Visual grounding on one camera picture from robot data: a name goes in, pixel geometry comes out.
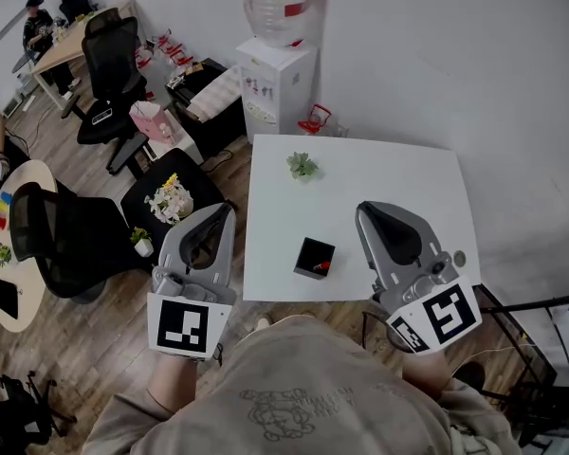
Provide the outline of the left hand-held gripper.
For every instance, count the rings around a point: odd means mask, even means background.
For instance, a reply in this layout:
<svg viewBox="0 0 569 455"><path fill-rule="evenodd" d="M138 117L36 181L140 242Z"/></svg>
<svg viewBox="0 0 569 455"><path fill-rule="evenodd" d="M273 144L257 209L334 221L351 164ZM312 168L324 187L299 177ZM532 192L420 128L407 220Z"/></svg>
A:
<svg viewBox="0 0 569 455"><path fill-rule="evenodd" d="M191 359L215 355L236 302L227 287L235 228L233 207L222 203L196 210L169 230L147 294L150 349Z"/></svg>

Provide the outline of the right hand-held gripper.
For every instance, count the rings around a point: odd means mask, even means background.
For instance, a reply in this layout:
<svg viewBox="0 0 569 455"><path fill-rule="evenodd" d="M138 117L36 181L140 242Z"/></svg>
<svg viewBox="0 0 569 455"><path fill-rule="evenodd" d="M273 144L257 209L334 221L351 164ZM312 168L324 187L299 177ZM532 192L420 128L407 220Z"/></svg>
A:
<svg viewBox="0 0 569 455"><path fill-rule="evenodd" d="M371 302L398 350L432 354L481 324L469 279L459 275L448 253L440 254L425 219L394 204L364 201L357 206L356 226L367 263L382 285ZM420 271L404 284L415 270Z"/></svg>

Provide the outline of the black square pen holder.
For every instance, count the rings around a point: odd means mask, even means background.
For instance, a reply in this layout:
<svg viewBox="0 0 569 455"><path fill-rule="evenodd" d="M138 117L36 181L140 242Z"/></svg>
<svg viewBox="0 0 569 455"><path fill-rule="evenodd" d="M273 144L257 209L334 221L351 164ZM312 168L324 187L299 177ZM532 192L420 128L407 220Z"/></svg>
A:
<svg viewBox="0 0 569 455"><path fill-rule="evenodd" d="M335 247L311 238L304 238L298 259L294 266L294 272L307 278L322 280L328 272L313 272L312 267L322 262L331 263L335 253Z"/></svg>

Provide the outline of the person's right forearm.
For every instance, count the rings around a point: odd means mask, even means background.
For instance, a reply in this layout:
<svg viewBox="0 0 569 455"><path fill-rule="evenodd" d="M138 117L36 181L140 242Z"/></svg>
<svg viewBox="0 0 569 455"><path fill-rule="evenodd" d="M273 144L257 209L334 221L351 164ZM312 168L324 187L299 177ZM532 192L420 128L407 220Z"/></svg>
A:
<svg viewBox="0 0 569 455"><path fill-rule="evenodd" d="M438 400L452 380L452 371L443 351L427 355L404 354L402 378Z"/></svg>

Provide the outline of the green plant in white pot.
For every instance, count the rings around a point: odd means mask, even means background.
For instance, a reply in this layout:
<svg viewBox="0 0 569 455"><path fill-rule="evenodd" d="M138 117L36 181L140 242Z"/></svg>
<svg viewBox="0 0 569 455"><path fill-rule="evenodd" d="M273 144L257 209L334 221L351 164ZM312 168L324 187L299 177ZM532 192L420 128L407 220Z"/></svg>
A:
<svg viewBox="0 0 569 455"><path fill-rule="evenodd" d="M149 232L141 227L135 227L130 237L130 241L134 246L135 251L142 258L149 258L154 253Z"/></svg>

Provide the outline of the white flower bouquet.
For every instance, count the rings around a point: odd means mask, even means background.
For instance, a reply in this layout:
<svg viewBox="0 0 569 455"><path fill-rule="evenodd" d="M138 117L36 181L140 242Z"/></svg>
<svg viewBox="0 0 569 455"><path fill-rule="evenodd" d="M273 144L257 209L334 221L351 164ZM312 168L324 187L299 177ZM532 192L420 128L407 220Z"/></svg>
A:
<svg viewBox="0 0 569 455"><path fill-rule="evenodd" d="M193 198L173 173L153 196L146 195L144 203L150 212L163 224L175 226L193 213Z"/></svg>

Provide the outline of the black padded office chair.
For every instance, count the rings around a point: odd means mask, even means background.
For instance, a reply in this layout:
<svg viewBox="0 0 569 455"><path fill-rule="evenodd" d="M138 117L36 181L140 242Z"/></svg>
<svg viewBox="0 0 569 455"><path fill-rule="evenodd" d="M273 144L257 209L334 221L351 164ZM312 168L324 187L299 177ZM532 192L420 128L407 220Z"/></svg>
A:
<svg viewBox="0 0 569 455"><path fill-rule="evenodd" d="M160 222L145 203L146 196L153 196L156 189L176 173L182 186L191 193L193 210L225 202L225 198L208 175L182 150L171 149L153 162L139 180L124 194L120 201L122 213L130 228L143 228L150 236L154 254L151 261L157 262L164 238L171 226Z"/></svg>

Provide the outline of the white rectangular table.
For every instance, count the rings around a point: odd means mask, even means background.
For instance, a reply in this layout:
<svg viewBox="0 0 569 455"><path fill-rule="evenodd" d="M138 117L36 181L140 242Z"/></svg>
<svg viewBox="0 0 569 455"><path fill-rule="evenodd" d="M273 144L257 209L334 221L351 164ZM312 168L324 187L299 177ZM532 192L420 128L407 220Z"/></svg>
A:
<svg viewBox="0 0 569 455"><path fill-rule="evenodd" d="M295 180L286 159L308 153L319 170ZM375 280L355 225L363 201L390 203L425 219L461 269L481 283L466 186L452 151L366 139L258 135L252 144L243 298L250 301L366 300ZM326 278L294 272L304 238L335 247Z"/></svg>

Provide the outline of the black-framed whiteboard stand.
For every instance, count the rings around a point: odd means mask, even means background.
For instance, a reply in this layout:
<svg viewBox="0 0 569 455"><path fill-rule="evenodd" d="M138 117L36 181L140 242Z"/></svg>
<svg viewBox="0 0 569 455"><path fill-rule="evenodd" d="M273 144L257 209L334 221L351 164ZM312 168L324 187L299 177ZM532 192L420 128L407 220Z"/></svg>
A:
<svg viewBox="0 0 569 455"><path fill-rule="evenodd" d="M488 300L482 312L512 324L547 366L552 382L569 387L569 295L503 304L483 284L474 290Z"/></svg>

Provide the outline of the pink paper bag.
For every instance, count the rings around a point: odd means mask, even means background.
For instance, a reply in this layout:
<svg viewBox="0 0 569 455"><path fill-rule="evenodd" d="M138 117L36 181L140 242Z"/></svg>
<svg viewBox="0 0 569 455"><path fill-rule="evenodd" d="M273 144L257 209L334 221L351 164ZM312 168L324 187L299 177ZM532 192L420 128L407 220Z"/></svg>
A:
<svg viewBox="0 0 569 455"><path fill-rule="evenodd" d="M129 115L137 128L151 140L173 143L171 124L159 104L136 101L131 106Z"/></svg>

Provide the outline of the person's beige printed shirt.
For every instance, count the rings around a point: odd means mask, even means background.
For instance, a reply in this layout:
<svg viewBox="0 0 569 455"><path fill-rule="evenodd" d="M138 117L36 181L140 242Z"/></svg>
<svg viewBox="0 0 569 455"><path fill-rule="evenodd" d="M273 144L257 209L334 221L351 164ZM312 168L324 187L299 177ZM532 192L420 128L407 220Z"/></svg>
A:
<svg viewBox="0 0 569 455"><path fill-rule="evenodd" d="M438 400L308 316L253 331L211 390L176 413L117 394L82 455L522 455L510 424L467 383Z"/></svg>

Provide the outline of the round wooden table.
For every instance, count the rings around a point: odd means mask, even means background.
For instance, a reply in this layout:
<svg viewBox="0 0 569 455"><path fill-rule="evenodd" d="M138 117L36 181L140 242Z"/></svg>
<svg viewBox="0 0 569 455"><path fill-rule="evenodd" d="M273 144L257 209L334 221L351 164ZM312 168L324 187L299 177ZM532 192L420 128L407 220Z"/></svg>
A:
<svg viewBox="0 0 569 455"><path fill-rule="evenodd" d="M49 167L40 160L30 160L11 172L0 191L14 194L29 182L35 182L47 191L57 191ZM0 228L0 244L12 248L9 225L5 229ZM46 284L33 258L19 262L14 255L6 265L0 266L0 280L13 283L18 292L18 318L12 318L0 308L0 324L10 332L22 332L34 320Z"/></svg>

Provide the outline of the white water dispenser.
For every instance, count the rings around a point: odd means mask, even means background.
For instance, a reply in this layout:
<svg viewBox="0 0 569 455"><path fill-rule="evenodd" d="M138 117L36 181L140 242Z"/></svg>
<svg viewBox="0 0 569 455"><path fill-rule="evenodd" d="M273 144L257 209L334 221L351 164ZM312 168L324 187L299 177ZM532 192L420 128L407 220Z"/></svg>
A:
<svg viewBox="0 0 569 455"><path fill-rule="evenodd" d="M301 43L276 48L257 38L236 48L248 140L292 135L307 116L318 50Z"/></svg>

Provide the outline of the black pouch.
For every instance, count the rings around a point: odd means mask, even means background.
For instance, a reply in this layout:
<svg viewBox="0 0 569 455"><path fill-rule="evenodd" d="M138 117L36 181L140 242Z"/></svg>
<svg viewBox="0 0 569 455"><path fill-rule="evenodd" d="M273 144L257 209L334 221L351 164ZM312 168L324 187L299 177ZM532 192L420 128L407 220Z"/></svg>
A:
<svg viewBox="0 0 569 455"><path fill-rule="evenodd" d="M19 292L17 286L0 279L0 310L12 319L19 316Z"/></svg>

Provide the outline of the pile of red-white items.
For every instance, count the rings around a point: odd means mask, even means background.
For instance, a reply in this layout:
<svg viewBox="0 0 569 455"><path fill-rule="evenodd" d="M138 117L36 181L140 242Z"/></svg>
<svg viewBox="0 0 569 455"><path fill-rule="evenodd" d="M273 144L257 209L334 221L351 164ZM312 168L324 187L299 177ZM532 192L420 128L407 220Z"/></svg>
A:
<svg viewBox="0 0 569 455"><path fill-rule="evenodd" d="M137 69L147 67L150 62L177 68L193 61L193 55L183 43L177 41L170 28L161 35L142 42L136 50L135 57Z"/></svg>

